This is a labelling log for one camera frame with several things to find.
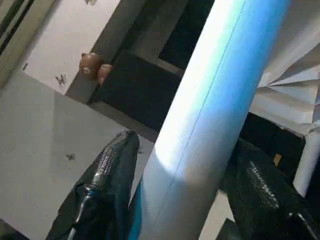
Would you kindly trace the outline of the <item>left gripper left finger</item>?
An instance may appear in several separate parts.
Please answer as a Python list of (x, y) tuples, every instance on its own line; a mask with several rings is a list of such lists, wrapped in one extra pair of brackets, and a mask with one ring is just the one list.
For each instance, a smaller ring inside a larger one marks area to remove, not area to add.
[(57, 211), (48, 240), (125, 240), (140, 140), (119, 132), (72, 187)]

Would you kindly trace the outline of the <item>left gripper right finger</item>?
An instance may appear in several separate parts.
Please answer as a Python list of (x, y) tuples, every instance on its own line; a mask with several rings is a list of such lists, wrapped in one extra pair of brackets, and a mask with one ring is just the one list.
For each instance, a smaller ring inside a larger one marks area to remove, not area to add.
[(228, 202), (244, 240), (318, 240), (320, 225), (272, 159), (239, 139), (224, 175)]

